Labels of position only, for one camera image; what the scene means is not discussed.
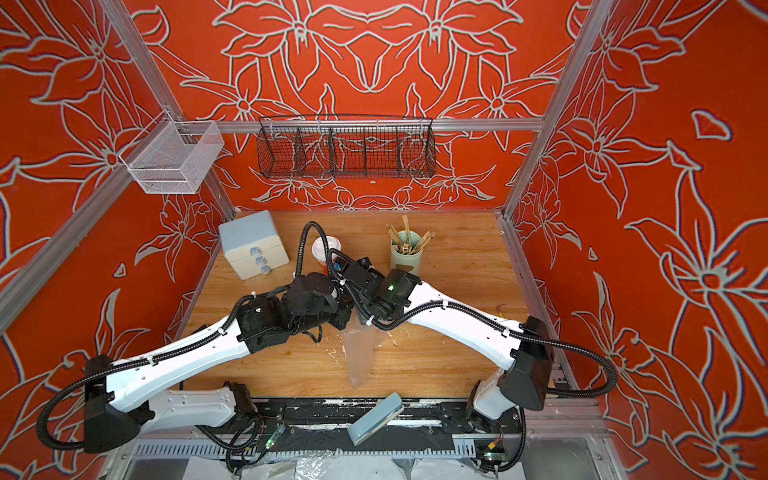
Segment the red milk tea cup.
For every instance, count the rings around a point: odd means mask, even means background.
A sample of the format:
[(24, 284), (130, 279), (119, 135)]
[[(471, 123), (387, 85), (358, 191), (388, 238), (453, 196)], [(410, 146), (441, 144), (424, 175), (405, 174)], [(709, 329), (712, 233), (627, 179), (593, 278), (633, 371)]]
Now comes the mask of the red milk tea cup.
[(342, 244), (337, 237), (327, 236), (326, 239), (318, 237), (312, 244), (311, 253), (324, 274), (328, 274), (327, 251), (329, 249), (341, 250)]

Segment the clear plastic carrier bag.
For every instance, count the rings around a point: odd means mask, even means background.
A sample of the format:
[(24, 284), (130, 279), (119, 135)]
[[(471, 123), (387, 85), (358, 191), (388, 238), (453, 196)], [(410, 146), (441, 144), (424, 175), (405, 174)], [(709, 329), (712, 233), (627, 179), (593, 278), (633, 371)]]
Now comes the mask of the clear plastic carrier bag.
[(341, 332), (341, 337), (350, 385), (357, 390), (369, 379), (374, 366), (374, 352), (382, 345), (386, 334), (352, 319)]

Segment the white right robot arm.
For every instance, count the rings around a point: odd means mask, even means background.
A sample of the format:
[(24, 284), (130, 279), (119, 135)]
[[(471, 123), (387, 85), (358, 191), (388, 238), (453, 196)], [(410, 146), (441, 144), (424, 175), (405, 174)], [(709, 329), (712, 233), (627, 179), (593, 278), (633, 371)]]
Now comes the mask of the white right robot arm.
[[(579, 345), (554, 340), (547, 326), (530, 316), (524, 322), (487, 314), (440, 292), (420, 277), (400, 269), (386, 275), (368, 260), (352, 260), (332, 249), (328, 268), (334, 280), (351, 297), (365, 325), (392, 331), (406, 324), (431, 329), (489, 359), (497, 371), (480, 382), (469, 400), (471, 412), (498, 420), (508, 410), (541, 411), (549, 395), (595, 399), (618, 384), (612, 362)], [(549, 385), (554, 351), (583, 356), (600, 365), (602, 384), (583, 390)]]

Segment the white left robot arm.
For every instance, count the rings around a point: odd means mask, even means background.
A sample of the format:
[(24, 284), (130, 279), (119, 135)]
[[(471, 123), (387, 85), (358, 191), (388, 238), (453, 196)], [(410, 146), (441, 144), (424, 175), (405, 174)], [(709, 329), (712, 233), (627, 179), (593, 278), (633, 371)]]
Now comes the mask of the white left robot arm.
[[(122, 446), (151, 429), (175, 426), (221, 426), (247, 415), (252, 403), (247, 390), (229, 384), (210, 401), (180, 398), (172, 386), (233, 360), (245, 358), (292, 337), (322, 338), (329, 324), (343, 330), (354, 303), (342, 274), (352, 264), (316, 222), (300, 236), (297, 258), (304, 258), (306, 241), (315, 230), (322, 244), (327, 271), (303, 273), (298, 264), (293, 280), (263, 294), (238, 299), (218, 322), (162, 348), (129, 359), (100, 355), (87, 361), (82, 378), (62, 388), (41, 409), (35, 424), (38, 440), (54, 451), (103, 453)], [(64, 441), (49, 430), (58, 405), (80, 391), (84, 403), (84, 433), (80, 441)]]

